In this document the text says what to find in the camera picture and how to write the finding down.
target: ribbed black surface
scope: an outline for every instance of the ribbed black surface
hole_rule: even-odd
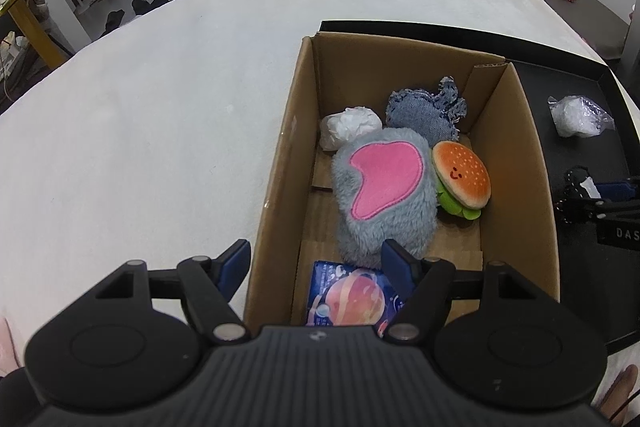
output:
[[[320,332],[326,336],[319,338]],[[194,380],[155,406],[101,417],[51,407],[30,425],[588,427],[609,424],[585,405],[535,416],[485,408],[447,387],[418,349],[385,344],[372,328],[269,327],[248,344],[213,352]]]

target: yellow table leg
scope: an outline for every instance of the yellow table leg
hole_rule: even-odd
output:
[[[31,10],[29,10],[25,0],[17,0],[14,5],[9,8],[9,13],[18,25],[18,28],[20,28],[20,31],[29,39],[30,44],[49,68],[55,70],[64,64],[66,58],[44,32],[42,26],[40,26],[36,20],[36,17],[31,13]]]

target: hamburger plush toy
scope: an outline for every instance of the hamburger plush toy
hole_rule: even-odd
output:
[[[491,197],[489,173],[480,158],[467,147],[450,141],[436,143],[432,158],[440,206],[454,216],[478,219]]]

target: pink planet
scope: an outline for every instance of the pink planet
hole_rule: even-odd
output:
[[[385,295],[373,279],[355,270],[338,280],[324,298],[334,326],[373,325],[385,311]]]

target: table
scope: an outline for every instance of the table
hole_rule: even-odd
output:
[[[14,19],[20,31],[24,33],[24,36],[27,37],[30,44],[51,70],[56,69],[66,61],[65,56],[60,53],[60,49],[42,29],[25,0],[5,1],[0,7],[0,16],[5,13],[9,13]]]
[[[133,20],[0,117],[0,312],[18,352],[128,259],[167,268],[255,242],[302,37],[341,19],[468,27],[600,60],[543,0],[173,0]]]

